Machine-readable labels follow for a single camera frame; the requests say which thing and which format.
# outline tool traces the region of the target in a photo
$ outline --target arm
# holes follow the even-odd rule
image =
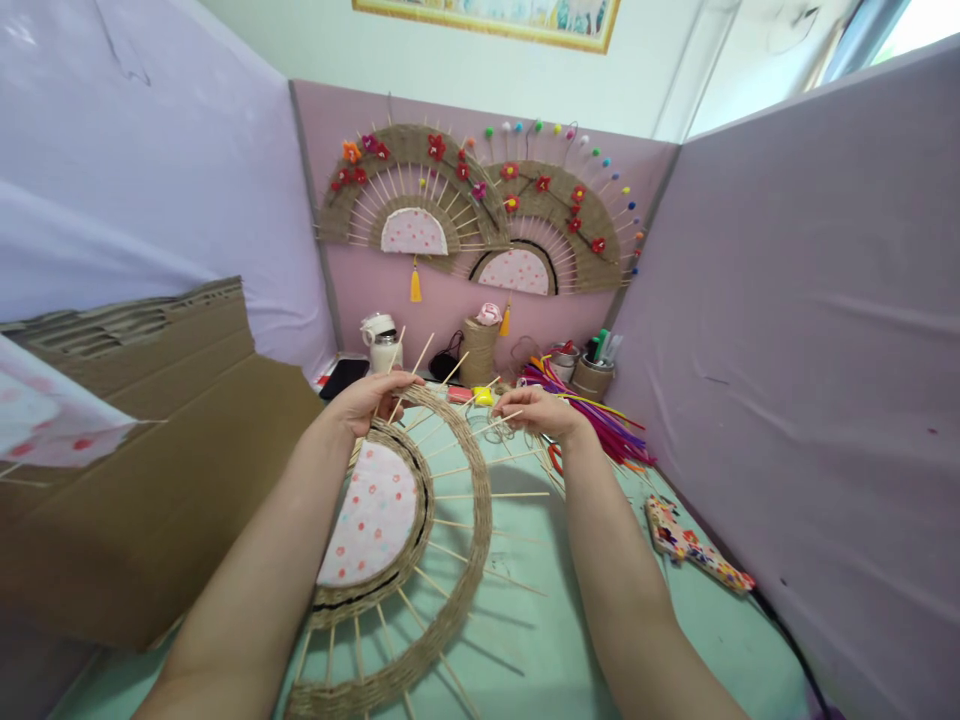
[[[593,648],[625,718],[745,720],[687,640],[653,551],[590,423],[540,388],[504,395],[494,415],[557,439],[570,550]]]
[[[356,438],[390,393],[423,380],[360,380],[307,428],[286,470],[190,610],[136,717],[269,717],[313,594]]]

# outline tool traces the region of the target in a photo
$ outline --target pen holder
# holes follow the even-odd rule
[[[610,381],[614,376],[614,365],[600,365],[590,362],[585,356],[581,356],[577,361],[577,367],[573,371],[573,380],[570,386],[573,391],[594,402],[602,402],[603,396],[610,387]]]

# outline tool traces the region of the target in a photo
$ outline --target hand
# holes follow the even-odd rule
[[[389,374],[371,375],[347,387],[320,413],[321,418],[348,428],[355,437],[370,432],[370,421],[376,415],[387,420],[400,400],[393,396],[394,390],[423,385],[423,378],[412,373],[394,370]],[[403,407],[397,408],[394,420],[403,417]]]
[[[510,427],[545,433],[557,441],[590,428],[590,422],[580,412],[541,387],[517,388],[506,393],[493,409],[493,416],[506,417],[517,410],[523,412],[507,420]]]

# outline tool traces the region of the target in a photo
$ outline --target framed picture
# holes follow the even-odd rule
[[[353,0],[360,12],[607,54],[620,0]]]

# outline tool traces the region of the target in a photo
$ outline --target corrugated cardboard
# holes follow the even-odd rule
[[[299,368],[255,354],[239,278],[0,332],[118,409],[165,421],[87,468],[11,473],[48,489],[0,484],[0,604],[146,649],[273,487],[317,396]]]

